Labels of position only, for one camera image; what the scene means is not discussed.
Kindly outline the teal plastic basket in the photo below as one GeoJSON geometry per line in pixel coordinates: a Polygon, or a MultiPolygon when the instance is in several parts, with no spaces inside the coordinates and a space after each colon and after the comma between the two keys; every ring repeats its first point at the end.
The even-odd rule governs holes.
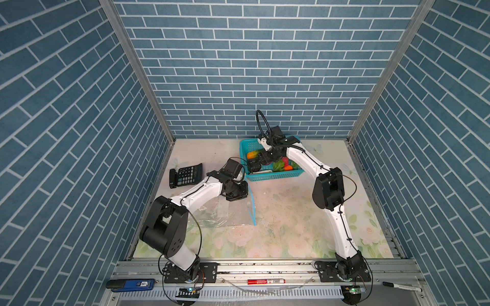
{"type": "Polygon", "coordinates": [[[241,140],[239,153],[246,178],[250,182],[286,179],[298,177],[304,173],[297,163],[285,155],[272,157],[256,138],[241,140]]]}

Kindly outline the clear zip top bag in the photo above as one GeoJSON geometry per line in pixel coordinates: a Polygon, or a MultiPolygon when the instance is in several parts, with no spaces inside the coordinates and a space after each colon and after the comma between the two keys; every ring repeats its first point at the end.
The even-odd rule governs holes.
{"type": "Polygon", "coordinates": [[[221,195],[222,184],[218,181],[201,182],[191,188],[190,211],[202,229],[229,226],[256,225],[255,205],[251,193],[242,200],[228,201],[221,195]]]}

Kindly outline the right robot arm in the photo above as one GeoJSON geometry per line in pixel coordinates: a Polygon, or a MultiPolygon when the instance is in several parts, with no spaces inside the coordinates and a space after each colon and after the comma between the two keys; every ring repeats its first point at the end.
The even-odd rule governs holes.
{"type": "Polygon", "coordinates": [[[344,175],[339,168],[332,168],[308,152],[302,144],[277,145],[260,150],[257,157],[248,160],[248,169],[255,172],[263,165],[288,158],[315,179],[312,199],[323,210],[334,235],[336,269],[340,279],[352,281],[366,270],[362,252],[352,239],[343,204],[345,202],[344,175]]]}

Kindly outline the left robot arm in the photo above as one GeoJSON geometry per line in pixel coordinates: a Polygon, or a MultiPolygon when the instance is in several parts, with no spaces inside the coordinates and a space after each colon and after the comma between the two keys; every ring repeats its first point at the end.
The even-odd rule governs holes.
{"type": "Polygon", "coordinates": [[[215,198],[223,196],[227,201],[237,201],[247,198],[248,193],[246,181],[207,177],[180,195],[159,196],[151,204],[139,239],[180,269],[187,280],[193,281],[199,273],[200,258],[185,244],[188,218],[215,198]]]}

